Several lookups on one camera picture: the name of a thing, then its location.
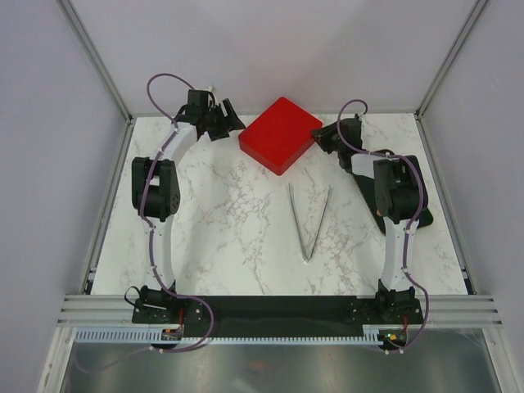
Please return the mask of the red box lid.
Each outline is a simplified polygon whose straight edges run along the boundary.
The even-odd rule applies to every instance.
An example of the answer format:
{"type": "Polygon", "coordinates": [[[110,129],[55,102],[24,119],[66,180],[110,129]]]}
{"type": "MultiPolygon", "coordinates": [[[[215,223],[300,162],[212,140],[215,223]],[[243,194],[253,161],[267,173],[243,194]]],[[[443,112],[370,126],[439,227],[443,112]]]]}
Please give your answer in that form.
{"type": "Polygon", "coordinates": [[[281,176],[313,145],[310,132],[322,126],[317,117],[280,97],[239,134],[239,147],[281,176]]]}

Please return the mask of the metal tongs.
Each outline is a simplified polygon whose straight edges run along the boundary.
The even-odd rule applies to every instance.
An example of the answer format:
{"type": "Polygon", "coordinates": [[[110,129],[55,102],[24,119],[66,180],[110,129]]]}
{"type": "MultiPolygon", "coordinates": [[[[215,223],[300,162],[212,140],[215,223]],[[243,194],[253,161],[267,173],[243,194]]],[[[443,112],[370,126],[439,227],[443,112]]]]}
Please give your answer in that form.
{"type": "Polygon", "coordinates": [[[287,184],[291,217],[300,254],[306,264],[314,257],[331,194],[331,186],[324,189],[314,187],[313,190],[307,190],[302,186],[294,188],[293,183],[287,184]]]}

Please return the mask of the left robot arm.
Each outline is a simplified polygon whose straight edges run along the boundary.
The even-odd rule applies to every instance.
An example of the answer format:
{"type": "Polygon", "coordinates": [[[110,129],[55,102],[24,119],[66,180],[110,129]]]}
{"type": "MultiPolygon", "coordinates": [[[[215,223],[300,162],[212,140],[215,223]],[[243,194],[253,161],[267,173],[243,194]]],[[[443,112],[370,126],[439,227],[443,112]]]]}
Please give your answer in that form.
{"type": "Polygon", "coordinates": [[[132,205],[144,223],[148,260],[146,283],[133,306],[136,324],[175,323],[187,302],[176,293],[172,262],[171,231],[181,203],[177,167],[204,134],[213,142],[245,128],[229,99],[216,103],[207,91],[190,93],[196,97],[180,108],[155,152],[131,164],[132,205]]]}

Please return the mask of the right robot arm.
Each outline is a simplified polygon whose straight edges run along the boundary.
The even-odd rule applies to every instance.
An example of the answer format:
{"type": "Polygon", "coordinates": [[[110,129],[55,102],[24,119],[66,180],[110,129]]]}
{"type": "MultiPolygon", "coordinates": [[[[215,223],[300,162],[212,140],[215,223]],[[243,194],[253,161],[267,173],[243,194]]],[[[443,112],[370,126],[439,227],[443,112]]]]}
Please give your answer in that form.
{"type": "Polygon", "coordinates": [[[416,156],[400,156],[388,149],[363,149],[362,120],[338,120],[310,132],[327,154],[335,152],[339,166],[360,188],[372,214],[383,223],[385,261],[371,312],[384,323],[422,323],[420,301],[409,273],[414,238],[428,196],[416,156]]]}

